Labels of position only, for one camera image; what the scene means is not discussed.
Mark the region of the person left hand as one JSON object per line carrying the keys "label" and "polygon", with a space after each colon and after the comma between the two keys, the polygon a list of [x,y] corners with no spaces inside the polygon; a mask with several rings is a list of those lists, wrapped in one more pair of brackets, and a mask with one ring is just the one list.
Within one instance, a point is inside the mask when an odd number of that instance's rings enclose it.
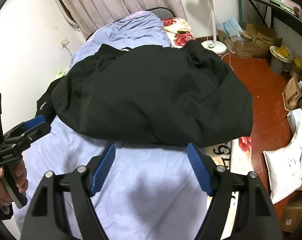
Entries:
{"label": "person left hand", "polygon": [[26,206],[26,190],[29,182],[23,160],[0,167],[0,205],[15,203],[19,209]]}

